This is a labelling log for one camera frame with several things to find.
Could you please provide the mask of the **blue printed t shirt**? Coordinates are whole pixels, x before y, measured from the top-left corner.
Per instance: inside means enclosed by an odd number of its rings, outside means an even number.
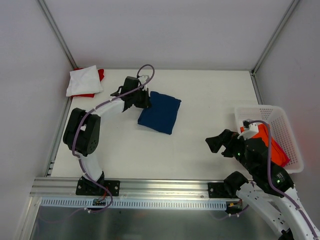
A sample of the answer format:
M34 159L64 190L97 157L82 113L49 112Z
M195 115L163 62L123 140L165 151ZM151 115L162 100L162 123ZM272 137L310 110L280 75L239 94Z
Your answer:
M142 110L137 124L159 133L171 135L181 102L180 99L173 96L151 91L151 107Z

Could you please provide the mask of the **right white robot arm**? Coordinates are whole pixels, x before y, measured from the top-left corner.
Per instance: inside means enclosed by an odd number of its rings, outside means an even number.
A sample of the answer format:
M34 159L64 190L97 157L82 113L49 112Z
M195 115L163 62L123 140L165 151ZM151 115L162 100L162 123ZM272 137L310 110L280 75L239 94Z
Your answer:
M320 231L302 206L295 184L288 172L268 160L268 147L261 138L244 138L225 129L206 138L212 153L221 147L222 155L235 158L252 176L256 186L273 200L271 205L240 172L235 171L223 181L222 194L247 203L269 225L280 240L318 240Z

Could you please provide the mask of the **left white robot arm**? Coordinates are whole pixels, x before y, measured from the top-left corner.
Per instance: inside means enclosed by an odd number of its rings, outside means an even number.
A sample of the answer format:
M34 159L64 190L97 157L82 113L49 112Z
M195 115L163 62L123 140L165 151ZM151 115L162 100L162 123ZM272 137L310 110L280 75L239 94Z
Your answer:
M76 195L99 196L108 193L106 190L109 184L105 183L104 172L95 154L100 139L101 123L132 106L140 109L150 108L152 105L147 88L150 80L151 77L148 75L127 76L123 85L110 95L109 100L88 111L78 107L71 111L62 140L78 159L82 171Z

